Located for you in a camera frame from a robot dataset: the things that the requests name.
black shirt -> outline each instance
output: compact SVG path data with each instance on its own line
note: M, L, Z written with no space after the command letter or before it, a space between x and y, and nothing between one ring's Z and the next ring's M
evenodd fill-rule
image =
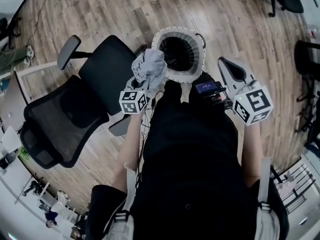
M142 181L130 213L134 238L254 239L259 181L247 188L237 160L238 133L231 120L203 121L192 113L175 115L151 129L144 148ZM110 186L92 189L86 237L100 240L126 194ZM268 199L288 218L270 181Z

white strap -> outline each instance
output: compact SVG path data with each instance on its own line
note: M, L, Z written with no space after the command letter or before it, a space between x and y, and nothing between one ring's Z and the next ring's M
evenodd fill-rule
M130 168L126 168L126 188L127 188L127 196L125 200L125 204L123 206L123 210L130 211L132 204L134 203L135 195L136 195L136 182L137 176L134 170Z
M258 201L267 202L268 200L268 190L269 190L269 179L270 179L270 166L271 158L265 157L261 162L261 176L259 185Z

small display screen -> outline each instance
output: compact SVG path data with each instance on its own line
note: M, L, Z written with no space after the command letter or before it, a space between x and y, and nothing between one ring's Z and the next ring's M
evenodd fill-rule
M216 82L213 80L197 84L195 88L199 94L220 89Z

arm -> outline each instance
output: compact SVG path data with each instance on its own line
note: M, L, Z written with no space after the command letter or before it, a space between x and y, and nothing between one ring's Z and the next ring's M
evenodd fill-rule
M139 163L140 131L143 111L131 115L124 143L115 161L112 187L127 193L127 169L136 171Z
M246 126L244 130L242 169L244 182L250 188L260 179L261 162L263 158L260 124Z

wooden floor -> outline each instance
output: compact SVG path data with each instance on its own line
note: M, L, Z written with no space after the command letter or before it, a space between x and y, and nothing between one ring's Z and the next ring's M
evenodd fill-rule
M17 47L25 45L33 34L43 1L28 0L23 6ZM71 35L81 38L80 51L93 51L109 35L118 36L134 51L141 44L150 44L162 28L196 30L207 44L204 70L216 80L221 80L217 59L226 56L249 64L261 84L267 85L274 110L261 123L263 150L273 157L277 168L284 169L298 159L306 138L294 132L302 108L296 103L302 81L293 58L296 41L305 39L305 23L303 16L281 11L277 6L277 16L269 18L270 0L47 0L37 31L30 39L36 56L32 64L56 61ZM73 60L65 72L51 69L28 76L24 81L30 96L34 99L52 91L76 74L83 62ZM244 127L237 119L235 122L241 150ZM53 189L66 191L71 206L84 211L91 188L110 184L122 142L105 130L90 137L71 169L58 165L43 170L33 161L27 166L50 181Z

